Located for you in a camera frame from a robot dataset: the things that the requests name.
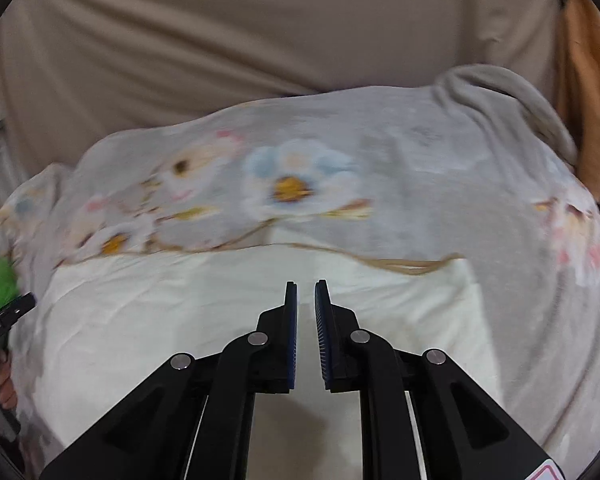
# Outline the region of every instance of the silver screw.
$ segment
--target silver screw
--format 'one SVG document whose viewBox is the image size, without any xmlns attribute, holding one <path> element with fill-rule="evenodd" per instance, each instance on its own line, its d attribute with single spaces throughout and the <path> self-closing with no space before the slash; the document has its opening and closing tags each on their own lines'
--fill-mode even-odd
<svg viewBox="0 0 600 480">
<path fill-rule="evenodd" d="M 354 330 L 351 332 L 350 338 L 354 343 L 368 343 L 371 336 L 365 330 Z"/>
<path fill-rule="evenodd" d="M 446 354 L 442 350 L 429 350 L 427 352 L 427 361 L 435 365 L 441 365 L 446 361 Z"/>
<path fill-rule="evenodd" d="M 184 370 L 191 364 L 191 357 L 186 354 L 176 354 L 171 358 L 171 367 L 176 370 Z"/>
<path fill-rule="evenodd" d="M 265 334 L 264 332 L 253 332 L 253 333 L 249 334 L 249 337 L 247 338 L 247 341 L 249 342 L 249 344 L 253 345 L 253 346 L 262 346 L 268 340 L 269 340 L 269 338 L 267 337 L 267 334 Z"/>
</svg>

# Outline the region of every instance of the white sticker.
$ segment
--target white sticker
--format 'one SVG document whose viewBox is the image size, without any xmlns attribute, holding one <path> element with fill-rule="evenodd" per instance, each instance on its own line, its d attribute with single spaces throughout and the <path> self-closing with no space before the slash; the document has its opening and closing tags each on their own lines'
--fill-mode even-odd
<svg viewBox="0 0 600 480">
<path fill-rule="evenodd" d="M 526 480 L 564 480 L 564 477 L 555 462 L 548 458 Z"/>
</svg>

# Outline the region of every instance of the gray blanket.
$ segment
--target gray blanket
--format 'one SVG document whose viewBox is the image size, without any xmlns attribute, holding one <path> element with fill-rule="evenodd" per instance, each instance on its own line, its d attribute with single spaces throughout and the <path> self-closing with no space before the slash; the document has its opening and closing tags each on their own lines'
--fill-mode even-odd
<svg viewBox="0 0 600 480">
<path fill-rule="evenodd" d="M 371 258 L 461 253 L 505 409 L 576 478 L 600 449 L 600 215 L 567 131 L 519 76 L 266 100 L 122 132 L 0 212 L 23 288 L 96 256 L 257 244 L 274 223 Z"/>
</svg>

